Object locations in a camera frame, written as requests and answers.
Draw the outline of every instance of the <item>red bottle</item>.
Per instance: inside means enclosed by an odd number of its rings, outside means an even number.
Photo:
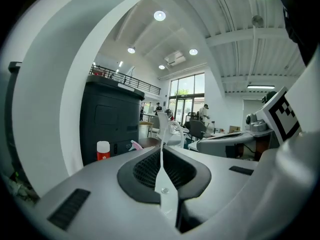
[[[97,160],[105,160],[110,158],[110,144],[108,141],[98,141],[96,143]]]

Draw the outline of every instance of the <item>air conditioner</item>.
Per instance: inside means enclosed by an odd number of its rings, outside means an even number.
[[[186,58],[181,51],[175,51],[164,59],[169,66],[175,66],[186,61]]]

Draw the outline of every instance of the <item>white cap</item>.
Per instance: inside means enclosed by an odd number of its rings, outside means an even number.
[[[98,141],[96,143],[96,151],[99,153],[108,153],[110,151],[110,144],[108,141]]]

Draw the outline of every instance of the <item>pink object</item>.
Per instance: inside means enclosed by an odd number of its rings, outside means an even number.
[[[139,145],[139,143],[135,142],[134,140],[131,140],[132,146],[129,149],[129,151],[135,149],[135,150],[143,150],[143,147]]]

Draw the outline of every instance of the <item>tree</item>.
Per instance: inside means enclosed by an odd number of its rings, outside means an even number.
[[[177,94],[177,91],[174,92],[175,96],[177,96],[177,95],[186,95],[186,94],[189,94],[189,90],[188,89],[178,90],[178,94]]]

